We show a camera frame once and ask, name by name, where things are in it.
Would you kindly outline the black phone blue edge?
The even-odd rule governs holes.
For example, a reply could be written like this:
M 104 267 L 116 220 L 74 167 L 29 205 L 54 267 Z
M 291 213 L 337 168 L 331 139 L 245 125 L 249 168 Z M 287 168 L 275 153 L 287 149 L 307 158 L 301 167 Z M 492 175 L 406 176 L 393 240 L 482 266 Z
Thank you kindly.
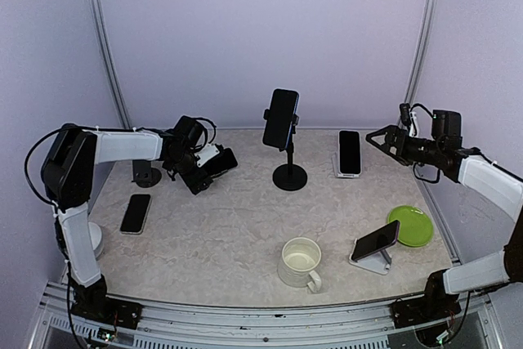
M 263 118 L 266 121 L 262 142 L 264 145 L 285 150 L 295 124 L 299 93 L 296 91 L 276 88 L 273 91 L 270 107 L 265 110 Z

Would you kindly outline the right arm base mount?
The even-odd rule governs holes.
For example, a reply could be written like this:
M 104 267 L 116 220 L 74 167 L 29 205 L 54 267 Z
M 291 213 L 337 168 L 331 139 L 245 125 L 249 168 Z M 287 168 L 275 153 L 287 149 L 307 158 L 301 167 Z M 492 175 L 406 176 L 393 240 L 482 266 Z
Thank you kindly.
M 390 305 L 390 309 L 397 329 L 448 318 L 461 312 L 458 295 L 445 296 L 443 299 L 422 296 L 395 301 Z

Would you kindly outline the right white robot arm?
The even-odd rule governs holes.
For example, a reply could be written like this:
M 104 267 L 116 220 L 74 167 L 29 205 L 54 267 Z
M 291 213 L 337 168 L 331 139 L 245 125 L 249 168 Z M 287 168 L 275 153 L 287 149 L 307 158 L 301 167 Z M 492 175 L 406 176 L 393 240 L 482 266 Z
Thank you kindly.
M 408 302 L 398 312 L 409 312 L 434 320 L 458 309 L 458 297 L 478 289 L 495 290 L 522 281 L 522 180 L 488 160 L 479 149 L 462 146 L 460 124 L 434 121 L 431 138 L 410 136 L 396 125 L 366 135 L 365 140 L 396 162 L 414 167 L 431 165 L 470 192 L 477 193 L 476 206 L 468 209 L 477 216 L 486 208 L 485 217 L 495 213 L 512 219 L 510 239 L 497 252 L 459 266 L 433 272 L 427 278 L 424 294 Z

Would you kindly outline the black phone white edge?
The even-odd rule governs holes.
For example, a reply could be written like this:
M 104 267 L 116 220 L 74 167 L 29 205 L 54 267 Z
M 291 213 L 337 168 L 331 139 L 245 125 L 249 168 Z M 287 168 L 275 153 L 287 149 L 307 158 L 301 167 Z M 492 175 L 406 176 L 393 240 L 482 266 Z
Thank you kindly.
M 134 194 L 130 197 L 119 228 L 121 233 L 140 235 L 143 232 L 151 200 L 149 194 Z

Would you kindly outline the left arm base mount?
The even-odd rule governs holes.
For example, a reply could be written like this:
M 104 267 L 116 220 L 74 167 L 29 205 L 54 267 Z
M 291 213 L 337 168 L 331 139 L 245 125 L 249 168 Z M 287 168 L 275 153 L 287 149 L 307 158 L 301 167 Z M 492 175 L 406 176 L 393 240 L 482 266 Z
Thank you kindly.
M 106 298 L 100 311 L 88 310 L 79 303 L 72 305 L 73 315 L 117 328 L 136 330 L 141 320 L 143 306 L 138 302 L 129 302 L 116 298 Z

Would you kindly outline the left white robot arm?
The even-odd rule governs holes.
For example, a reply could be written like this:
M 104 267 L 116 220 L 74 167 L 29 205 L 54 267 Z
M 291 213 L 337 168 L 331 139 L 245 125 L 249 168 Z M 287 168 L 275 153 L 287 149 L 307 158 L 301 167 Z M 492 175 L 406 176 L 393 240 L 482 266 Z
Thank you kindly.
M 45 193 L 55 217 L 56 238 L 69 269 L 74 312 L 106 320 L 114 301 L 106 296 L 92 236 L 88 229 L 88 200 L 95 167 L 119 161 L 159 161 L 170 177 L 180 176 L 192 194 L 206 190 L 214 178 L 236 168 L 230 148 L 208 138 L 202 118 L 184 116 L 168 130 L 90 128 L 67 123 L 51 132 L 55 138 L 41 168 Z

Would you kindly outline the black phone landscape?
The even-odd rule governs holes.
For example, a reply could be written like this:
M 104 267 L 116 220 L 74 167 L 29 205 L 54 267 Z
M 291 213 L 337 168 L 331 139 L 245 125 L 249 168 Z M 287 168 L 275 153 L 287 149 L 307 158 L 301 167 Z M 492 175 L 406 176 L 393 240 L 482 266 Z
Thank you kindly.
M 217 178 L 238 167 L 238 161 L 231 148 L 225 148 L 217 156 L 207 161 L 203 169 L 211 178 Z

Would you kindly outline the grey round-base phone stand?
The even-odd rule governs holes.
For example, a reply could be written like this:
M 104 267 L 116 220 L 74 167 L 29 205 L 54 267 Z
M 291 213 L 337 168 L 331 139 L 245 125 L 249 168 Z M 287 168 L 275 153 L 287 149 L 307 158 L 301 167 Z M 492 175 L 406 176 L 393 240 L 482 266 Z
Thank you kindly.
M 141 188 L 150 188 L 157 185 L 162 177 L 157 168 L 153 168 L 150 161 L 133 160 L 132 161 L 132 181 Z

